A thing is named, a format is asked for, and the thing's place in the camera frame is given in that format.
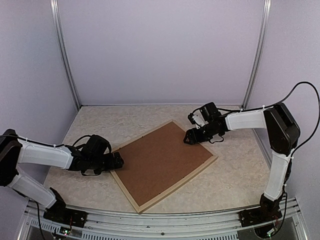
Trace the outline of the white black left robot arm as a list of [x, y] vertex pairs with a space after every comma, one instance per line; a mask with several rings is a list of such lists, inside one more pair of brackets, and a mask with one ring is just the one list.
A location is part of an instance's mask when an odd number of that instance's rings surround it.
[[70, 218], [66, 203], [52, 187], [47, 188], [22, 170], [22, 165], [54, 167], [82, 176], [92, 171], [94, 176], [117, 170], [124, 166], [119, 152], [113, 152], [105, 138], [87, 135], [87, 142], [72, 145], [37, 142], [7, 129], [0, 136], [0, 185], [9, 187], [18, 194], [42, 205], [57, 221], [63, 223]]

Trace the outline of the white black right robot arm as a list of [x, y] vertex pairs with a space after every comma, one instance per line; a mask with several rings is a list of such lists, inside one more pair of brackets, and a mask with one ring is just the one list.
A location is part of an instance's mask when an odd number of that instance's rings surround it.
[[260, 197], [259, 207], [243, 210], [240, 218], [245, 221], [280, 218], [280, 201], [285, 194], [285, 184], [290, 175], [294, 150], [298, 147], [300, 128], [287, 106], [281, 102], [269, 107], [252, 110], [226, 110], [222, 113], [213, 102], [191, 112], [187, 118], [194, 125], [185, 133], [185, 144], [196, 145], [212, 142], [214, 136], [223, 137], [227, 132], [242, 129], [267, 131], [272, 160], [269, 179]]

